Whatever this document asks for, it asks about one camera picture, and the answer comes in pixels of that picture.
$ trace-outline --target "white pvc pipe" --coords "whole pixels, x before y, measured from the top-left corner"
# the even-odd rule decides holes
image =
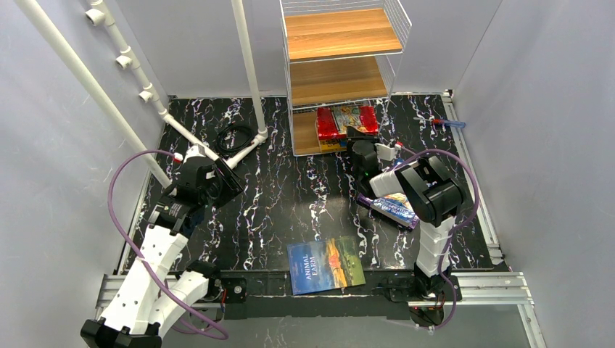
[[[132,59],[131,70],[133,71],[137,81],[143,86],[144,91],[149,92],[152,95],[152,98],[149,102],[153,103],[158,115],[171,127],[175,128],[182,136],[184,136],[191,144],[199,144],[205,148],[205,155],[212,160],[217,160],[219,156],[212,151],[209,147],[207,147],[203,142],[198,139],[194,134],[190,133],[182,124],[177,122],[175,118],[169,114],[167,108],[160,101],[160,96],[156,91],[156,88],[152,84],[152,82],[147,78],[143,68],[141,67],[141,63],[139,58],[136,57],[132,48],[126,43],[122,33],[117,28],[115,24],[115,19],[109,8],[104,3],[104,0],[95,0],[90,3],[92,8],[98,9],[103,12],[105,15],[104,25],[107,28],[109,35],[111,36],[111,40],[116,45],[117,49],[120,50],[120,53],[130,57]]]
[[[258,91],[258,83],[256,81],[256,70],[254,69],[254,59],[252,58],[252,48],[249,43],[244,4],[242,0],[233,0],[232,4],[233,14],[235,15],[235,24],[237,25],[237,33],[239,33],[239,43],[242,45],[242,54],[244,55],[244,65],[246,66],[246,73],[248,75],[248,84],[252,95],[252,103],[254,104],[254,113],[256,114],[256,121],[258,123],[258,134],[267,138],[267,126],[265,125],[263,106],[260,103],[260,94]]]
[[[190,133],[185,127],[183,127],[173,116],[168,113],[164,116],[163,120],[168,123],[171,127],[175,128],[182,136],[184,136],[190,143],[199,144],[205,148],[205,156],[209,157],[211,160],[217,160],[220,158],[212,149],[210,149],[207,145],[203,144],[203,142],[198,139],[194,134]]]
[[[256,148],[256,146],[259,146],[263,142],[265,142],[265,140],[267,140],[266,137],[262,136],[261,134],[257,134],[252,140],[250,146],[242,149],[241,151],[237,152],[235,156],[227,159],[226,165],[228,165],[231,169],[234,169],[242,161],[242,159],[244,159],[244,157],[246,157],[254,148]]]
[[[96,78],[94,78],[83,61],[81,61],[81,58],[79,58],[77,53],[66,41],[66,38],[49,19],[47,13],[43,11],[38,2],[36,2],[36,0],[15,0],[15,3],[36,27],[41,36],[43,36],[47,43],[53,48],[58,57],[62,59],[77,80],[79,80],[81,85],[86,89],[102,111],[117,123],[123,135],[126,137],[126,141],[131,145],[133,150],[135,152],[147,150],[143,142],[141,142],[141,139],[139,139],[134,130],[126,122],[120,110],[115,107],[113,101],[104,92]],[[170,179],[152,155],[141,157],[145,159],[152,174],[162,186],[167,187],[171,184]]]

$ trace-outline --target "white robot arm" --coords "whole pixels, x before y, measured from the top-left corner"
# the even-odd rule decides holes
[[[203,221],[205,207],[221,207],[243,192],[245,182],[219,159],[205,156],[199,145],[183,160],[177,182],[165,189],[157,202],[140,251],[120,290],[98,320],[86,320],[81,336],[90,348],[160,348],[162,338],[185,312],[166,294],[158,298],[159,280],[166,278],[179,252]],[[208,291],[222,291],[211,282],[218,274],[208,262],[194,261],[170,293],[188,306]]]
[[[399,145],[378,144],[374,139],[348,142],[358,191],[370,199],[404,193],[420,219],[421,241],[414,270],[420,295],[426,296],[441,291],[444,285],[438,271],[440,259],[440,269],[450,271],[449,251],[445,247],[455,217],[467,197],[465,190],[435,156],[419,158],[382,172],[379,160],[393,160],[400,148]]]

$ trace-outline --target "book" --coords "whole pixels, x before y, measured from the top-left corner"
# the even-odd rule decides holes
[[[376,199],[369,199],[360,195],[358,201],[402,226],[415,228],[418,223],[418,216],[412,210],[410,202],[408,202],[408,198],[404,194],[390,194]]]
[[[348,126],[357,128],[361,133],[378,134],[378,121],[376,121],[373,107],[343,106],[334,107],[332,111],[338,133],[342,138],[346,137]]]
[[[292,294],[365,284],[357,240],[353,236],[290,244]]]

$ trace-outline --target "blue screwdriver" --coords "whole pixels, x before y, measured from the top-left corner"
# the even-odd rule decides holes
[[[439,120],[439,119],[429,119],[429,118],[420,118],[420,117],[415,117],[415,120],[419,120],[419,121],[427,121],[430,123],[433,123],[435,125],[447,125],[449,127],[457,127],[457,128],[464,128],[466,127],[466,123],[465,122],[461,122],[461,121],[451,121],[451,120]]]

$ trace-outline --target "gray floor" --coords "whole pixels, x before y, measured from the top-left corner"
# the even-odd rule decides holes
[[[386,318],[261,318],[223,322],[228,341],[171,331],[165,347],[529,347],[516,306],[460,306],[448,326],[430,336],[410,321]]]

